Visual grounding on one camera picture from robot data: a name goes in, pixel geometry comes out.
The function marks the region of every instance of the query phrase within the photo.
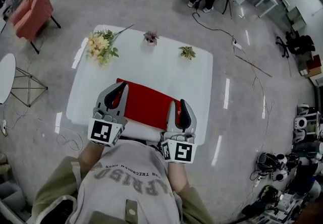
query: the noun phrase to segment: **pink chair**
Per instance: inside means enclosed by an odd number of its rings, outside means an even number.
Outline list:
[[[16,35],[26,38],[38,54],[39,51],[32,43],[32,40],[40,27],[51,18],[61,28],[51,15],[52,11],[50,0],[22,0],[10,17],[11,22],[14,24]]]

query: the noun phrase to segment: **gray t-shirt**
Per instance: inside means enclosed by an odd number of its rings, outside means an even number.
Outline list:
[[[139,142],[119,140],[81,183],[70,223],[88,223],[94,211],[125,220],[128,199],[137,202],[138,223],[180,223],[163,156]]]

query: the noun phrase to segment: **wall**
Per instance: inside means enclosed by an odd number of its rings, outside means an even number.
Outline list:
[[[316,51],[313,53],[319,54],[323,61],[323,8],[321,0],[287,0],[290,4],[289,10],[297,6],[302,14],[306,27],[299,30],[300,35],[309,35],[313,42]]]

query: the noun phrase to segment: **white robot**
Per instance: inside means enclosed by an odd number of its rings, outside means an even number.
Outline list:
[[[89,120],[87,138],[97,144],[114,147],[121,136],[127,120],[124,117],[129,86],[126,82],[111,85],[102,91]],[[189,104],[181,99],[180,108],[171,102],[167,129],[160,133],[161,146],[166,162],[193,163],[196,117]]]

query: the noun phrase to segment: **polished floor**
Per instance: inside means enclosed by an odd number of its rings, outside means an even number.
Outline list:
[[[194,163],[186,169],[191,185],[199,191],[216,223],[234,219],[242,204],[254,200],[264,184],[270,183],[262,181],[252,189],[253,182],[249,176],[257,155],[261,149],[289,152],[297,103],[314,105],[311,83],[299,75],[292,57],[289,70],[287,59],[282,58],[282,51],[275,45],[276,36],[284,35],[271,20],[275,17],[271,14],[274,11],[260,19],[252,5],[253,0],[247,0],[241,6],[232,3],[231,19],[229,10],[221,14],[225,1],[216,0],[211,13],[200,12],[202,24],[230,32],[242,45],[244,53],[233,49],[232,38],[227,34],[198,25],[192,18],[194,10],[186,6],[186,0],[51,2],[53,16],[62,28],[48,22],[37,42],[40,45],[45,37],[40,55],[33,56],[31,45],[15,36],[11,24],[7,24],[0,35],[0,59],[11,52],[16,56],[17,66],[22,69],[27,69],[32,59],[29,72],[49,87],[48,93],[28,110],[30,115],[20,119],[14,129],[9,130],[7,138],[0,138],[0,151],[8,155],[29,202],[65,155],[77,156],[68,145],[64,145],[62,137],[56,139],[57,116],[62,113],[58,121],[61,127],[78,132],[84,143],[87,142],[86,128],[73,125],[66,118],[66,108],[76,73],[72,68],[74,56],[82,40],[98,24],[121,27],[134,24],[134,29],[156,30],[161,36],[213,54],[207,136],[204,145],[197,148]],[[253,71],[249,64],[235,55],[244,59],[247,56],[272,77],[257,69]],[[7,103],[5,118],[11,126],[17,116],[10,107],[19,114],[24,113],[26,107],[12,97]],[[63,129],[61,133],[67,139],[78,141],[74,133]]]

